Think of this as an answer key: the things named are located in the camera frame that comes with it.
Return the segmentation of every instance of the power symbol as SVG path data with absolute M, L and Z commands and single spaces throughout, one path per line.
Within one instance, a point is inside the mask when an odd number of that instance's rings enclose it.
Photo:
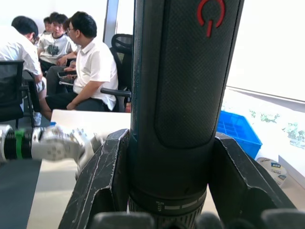
M 204 5 L 208 2 L 209 0 L 202 0 L 198 6 L 198 10 L 197 10 L 197 18 L 198 21 L 200 23 L 201 26 L 204 25 L 204 20 L 203 20 L 203 15 L 202 15 L 202 9 L 204 7 Z M 220 13 L 220 18 L 218 20 L 218 22 L 216 23 L 216 28 L 218 28 L 221 23 L 224 20 L 224 12 L 225 12 L 225 6 L 224 6 L 224 0 L 216 0 L 219 5 L 220 5 L 220 9 L 221 9 L 221 13 Z M 213 26 L 213 20 L 209 20 L 208 22 L 208 29 L 206 32 L 206 36 L 207 37 L 211 37 L 211 32 L 212 32 L 212 26 Z

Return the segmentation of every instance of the green band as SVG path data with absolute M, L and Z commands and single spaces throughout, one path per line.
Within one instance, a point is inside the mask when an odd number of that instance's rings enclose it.
M 21 144 L 22 140 L 24 138 L 24 130 L 15 130 L 15 137 L 16 137 L 16 155 L 17 159 L 22 159 L 22 153 L 21 153 Z

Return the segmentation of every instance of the white polo shirt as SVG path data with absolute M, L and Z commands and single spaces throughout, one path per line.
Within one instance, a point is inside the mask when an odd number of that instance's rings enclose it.
M 40 75 L 37 48 L 12 26 L 0 27 L 0 31 L 0 61 L 24 60 L 24 70 Z
M 76 58 L 76 73 L 73 91 L 79 94 L 89 81 L 104 82 L 91 98 L 101 99 L 112 111 L 115 96 L 100 92 L 101 88 L 117 90 L 119 84 L 116 63 L 108 46 L 94 39 L 80 49 Z

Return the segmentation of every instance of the office chair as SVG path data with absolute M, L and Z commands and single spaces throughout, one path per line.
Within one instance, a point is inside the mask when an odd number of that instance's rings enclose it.
M 30 117 L 31 126 L 35 126 L 29 84 L 22 85 L 23 62 L 22 60 L 0 61 L 0 122 L 15 119 L 16 128 L 18 128 L 19 119 L 27 116 Z M 25 114 L 20 106 L 22 92 L 27 95 L 29 114 Z
M 116 34 L 111 40 L 110 48 L 118 70 L 118 90 L 102 88 L 101 93 L 116 97 L 117 103 L 114 112 L 125 112 L 126 103 L 132 96 L 132 49 L 133 36 L 130 34 Z

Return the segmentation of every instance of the white wall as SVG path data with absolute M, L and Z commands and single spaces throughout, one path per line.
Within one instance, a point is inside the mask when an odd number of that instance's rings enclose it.
M 63 13 L 71 17 L 77 11 L 84 11 L 91 15 L 98 27 L 98 38 L 102 41 L 107 0 L 1 0 L 0 25 L 10 25 L 11 21 L 19 15 L 32 18 L 43 32 L 43 19 L 52 12 Z
M 120 0 L 117 14 L 116 33 L 133 34 L 134 0 Z
M 305 101 L 303 0 L 245 0 L 229 86 Z

